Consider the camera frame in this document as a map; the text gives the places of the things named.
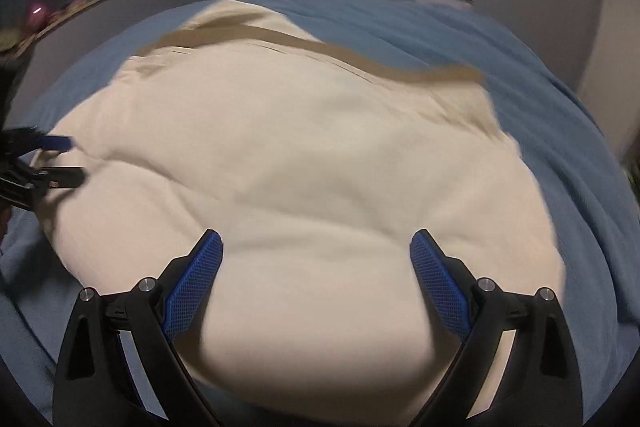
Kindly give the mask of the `blue bed blanket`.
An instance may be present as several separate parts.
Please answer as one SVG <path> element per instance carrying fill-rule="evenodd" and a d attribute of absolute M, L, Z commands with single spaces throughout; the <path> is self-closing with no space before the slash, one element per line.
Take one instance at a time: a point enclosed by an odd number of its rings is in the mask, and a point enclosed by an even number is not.
<path fill-rule="evenodd" d="M 551 213 L 584 410 L 597 413 L 639 348 L 639 219 L 622 168 L 574 93 L 510 31 L 473 12 L 395 0 L 247 1 L 386 65 L 462 62 L 484 74 Z M 43 416 L 78 291 L 34 215 L 14 213 L 1 258 L 1 354 Z"/>

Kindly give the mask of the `wooden window sill shelf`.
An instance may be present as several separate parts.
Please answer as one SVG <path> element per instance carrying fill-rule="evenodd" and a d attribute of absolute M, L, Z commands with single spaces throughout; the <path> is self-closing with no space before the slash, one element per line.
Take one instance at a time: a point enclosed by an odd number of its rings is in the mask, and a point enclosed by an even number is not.
<path fill-rule="evenodd" d="M 38 32 L 31 32 L 25 26 L 25 20 L 17 27 L 3 27 L 1 29 L 1 53 L 19 54 L 25 51 L 32 43 L 37 43 L 47 35 L 52 34 L 58 28 L 67 24 L 75 17 L 85 13 L 107 0 L 72 0 L 59 10 L 50 9 L 50 17 L 45 28 Z"/>

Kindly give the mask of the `pink round lamp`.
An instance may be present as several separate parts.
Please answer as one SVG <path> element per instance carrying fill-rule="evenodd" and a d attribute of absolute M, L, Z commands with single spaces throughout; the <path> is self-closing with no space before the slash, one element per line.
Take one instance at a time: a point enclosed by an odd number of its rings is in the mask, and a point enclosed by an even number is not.
<path fill-rule="evenodd" d="M 47 26 L 49 17 L 50 10 L 47 5 L 34 2 L 27 10 L 25 26 L 31 32 L 38 32 Z"/>

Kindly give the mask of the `cream hooded puffer jacket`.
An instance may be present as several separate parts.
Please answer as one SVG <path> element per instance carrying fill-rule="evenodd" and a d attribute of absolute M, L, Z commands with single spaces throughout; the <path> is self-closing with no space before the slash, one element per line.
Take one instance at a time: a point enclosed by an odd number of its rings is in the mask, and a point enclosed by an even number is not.
<path fill-rule="evenodd" d="M 459 341 L 423 299 L 416 231 L 505 291 L 564 285 L 539 185 L 465 58 L 387 66 L 224 0 L 55 132 L 73 150 L 34 165 L 87 173 L 38 210 L 65 268 L 118 293 L 217 231 L 224 260 L 179 355 L 271 410 L 360 426 L 418 413 Z"/>

